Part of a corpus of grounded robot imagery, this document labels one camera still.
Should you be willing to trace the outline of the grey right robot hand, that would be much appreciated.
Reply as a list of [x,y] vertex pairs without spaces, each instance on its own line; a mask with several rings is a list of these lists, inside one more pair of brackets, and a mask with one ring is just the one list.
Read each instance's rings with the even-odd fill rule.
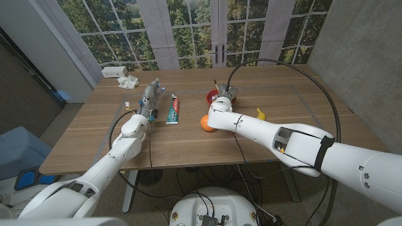
[[234,86],[229,86],[229,88],[227,89],[227,84],[218,84],[218,92],[217,94],[212,96],[213,100],[216,100],[218,97],[227,97],[232,103],[234,103],[236,101],[236,97],[237,97],[237,91],[238,88],[234,87]]

